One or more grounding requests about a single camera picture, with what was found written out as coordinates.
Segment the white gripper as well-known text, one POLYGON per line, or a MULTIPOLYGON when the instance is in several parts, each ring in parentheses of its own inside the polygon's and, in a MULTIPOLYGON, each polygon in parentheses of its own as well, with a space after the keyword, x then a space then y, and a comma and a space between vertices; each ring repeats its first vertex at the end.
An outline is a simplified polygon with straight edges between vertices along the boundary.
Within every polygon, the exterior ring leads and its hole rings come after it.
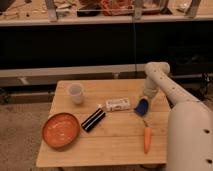
MULTIPOLYGON (((151 78, 145 79, 143 93, 150 99, 154 98, 158 93, 158 86, 151 78)), ((134 108, 134 112, 140 116, 144 116, 149 110, 149 101, 147 97, 142 97, 134 108)))

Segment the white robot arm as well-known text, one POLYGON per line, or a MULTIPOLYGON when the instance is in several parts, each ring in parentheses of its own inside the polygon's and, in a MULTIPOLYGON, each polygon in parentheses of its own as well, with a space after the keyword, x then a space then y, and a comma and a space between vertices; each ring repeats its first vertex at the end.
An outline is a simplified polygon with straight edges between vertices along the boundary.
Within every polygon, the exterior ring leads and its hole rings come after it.
POLYGON ((213 111, 169 76, 167 62, 145 65, 143 95, 134 112, 144 116, 161 89, 173 104, 168 117, 166 171, 213 171, 213 111))

